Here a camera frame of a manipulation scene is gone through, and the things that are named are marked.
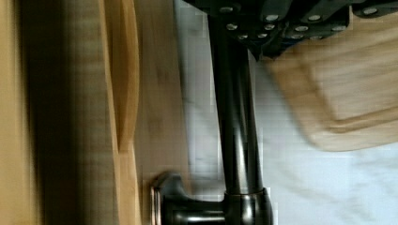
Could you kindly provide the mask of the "black studded gripper finger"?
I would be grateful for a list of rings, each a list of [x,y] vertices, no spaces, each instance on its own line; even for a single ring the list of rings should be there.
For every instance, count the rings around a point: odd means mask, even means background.
[[[254,57],[275,58],[305,39],[343,32],[350,16],[373,19],[397,11],[397,0],[184,0],[218,22]]]

